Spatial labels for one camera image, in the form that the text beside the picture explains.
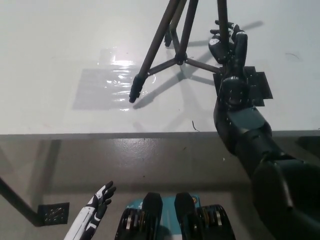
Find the gray floor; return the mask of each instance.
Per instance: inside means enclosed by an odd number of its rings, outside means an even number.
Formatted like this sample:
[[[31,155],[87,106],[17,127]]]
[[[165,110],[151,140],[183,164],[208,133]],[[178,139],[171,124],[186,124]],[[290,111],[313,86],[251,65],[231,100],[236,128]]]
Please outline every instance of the gray floor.
[[[295,145],[289,153],[319,160]],[[112,240],[127,203],[149,191],[198,193],[225,208],[237,240],[272,240],[252,205],[250,182],[218,138],[0,142],[0,175],[34,209],[70,202],[69,224],[35,228],[0,197],[1,240],[62,240],[92,194],[113,180],[117,192],[93,239]]]

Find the robot finger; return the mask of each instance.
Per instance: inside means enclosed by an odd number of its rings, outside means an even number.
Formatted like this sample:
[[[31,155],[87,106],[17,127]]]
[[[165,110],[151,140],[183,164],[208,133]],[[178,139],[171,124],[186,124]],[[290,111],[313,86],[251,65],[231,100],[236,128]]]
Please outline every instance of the robot finger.
[[[220,30],[219,29],[211,29],[210,33],[213,34],[213,35],[216,35],[216,34],[220,33]]]
[[[107,189],[103,194],[102,202],[105,202],[105,200],[111,198],[114,195],[116,189],[117,188],[115,186],[111,187],[110,189]]]
[[[214,23],[217,24],[217,25],[219,25],[219,20],[215,20]],[[227,25],[228,25],[228,28],[234,29],[233,26],[234,26],[235,24],[234,24],[233,22],[228,22]]]

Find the tabletop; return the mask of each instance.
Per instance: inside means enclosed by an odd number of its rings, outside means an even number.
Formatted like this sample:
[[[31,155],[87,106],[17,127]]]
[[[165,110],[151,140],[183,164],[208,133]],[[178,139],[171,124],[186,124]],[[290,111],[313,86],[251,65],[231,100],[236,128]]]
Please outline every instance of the tabletop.
[[[129,103],[168,0],[0,4],[0,139],[217,136],[217,94],[205,70],[166,69],[149,77],[140,98]],[[246,65],[267,77],[273,99],[258,109],[273,133],[320,135],[319,1],[227,4],[229,20],[248,34]],[[200,0],[189,58],[217,65],[208,49],[217,18],[217,1]],[[174,54],[163,44],[153,66]]]

